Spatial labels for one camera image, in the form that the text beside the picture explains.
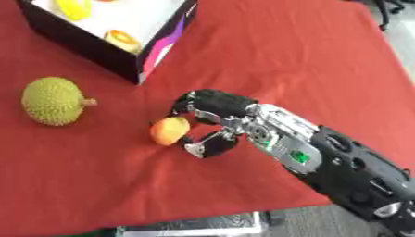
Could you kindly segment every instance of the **black robotic forearm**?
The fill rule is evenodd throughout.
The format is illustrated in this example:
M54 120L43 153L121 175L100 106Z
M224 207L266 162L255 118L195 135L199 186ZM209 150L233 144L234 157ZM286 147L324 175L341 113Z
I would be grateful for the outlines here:
M170 116L190 112L200 122L222 126L198 142L182 139L194 156L221 155L244 134L333 203L367 221L381 222L396 236L415 236L415 185L409 170L365 145L277 106L215 90L185 94Z
M311 144L323 157L316 172L289 171L356 216L381 222L396 236L414 236L415 187L409 170L323 126Z

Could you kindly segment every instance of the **box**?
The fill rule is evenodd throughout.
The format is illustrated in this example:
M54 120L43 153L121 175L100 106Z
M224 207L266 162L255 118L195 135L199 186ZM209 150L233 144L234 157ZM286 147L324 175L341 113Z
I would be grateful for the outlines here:
M182 36L197 9L197 0L91 0L91 16L74 21L57 11L55 0L17 1L35 31L135 84L148 78ZM142 44L139 54L104 40L106 31L125 29Z

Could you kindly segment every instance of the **red tablecloth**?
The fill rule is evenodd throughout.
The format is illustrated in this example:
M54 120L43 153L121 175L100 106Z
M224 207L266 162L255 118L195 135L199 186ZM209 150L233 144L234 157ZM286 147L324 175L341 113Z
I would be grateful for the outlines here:
M327 199L242 143L198 160L161 147L148 122L188 90L215 88L286 107L415 168L415 96L369 13L326 0L201 0L195 22L135 87L36 35L0 7L0 235L40 235ZM25 85L65 76L99 101L65 128L25 116Z

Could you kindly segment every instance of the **black tripod leg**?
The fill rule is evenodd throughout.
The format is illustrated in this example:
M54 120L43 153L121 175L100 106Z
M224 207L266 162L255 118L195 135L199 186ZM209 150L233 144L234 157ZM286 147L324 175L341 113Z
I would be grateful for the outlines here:
M398 2L397 0L385 0L385 1L396 6L395 8L391 9L392 14L397 14L400 11L405 9L405 6L401 4L400 2Z
M379 8L382 14L382 24L379 26L382 31L386 30L386 26L389 24L389 15L386 10L386 5L384 4L384 0L373 0L374 4Z

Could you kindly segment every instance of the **small orange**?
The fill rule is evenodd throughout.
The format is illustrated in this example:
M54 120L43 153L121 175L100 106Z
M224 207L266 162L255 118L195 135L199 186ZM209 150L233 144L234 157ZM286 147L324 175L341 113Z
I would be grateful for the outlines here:
M189 121L183 117L165 118L150 129L151 137L161 145L177 143L190 130Z

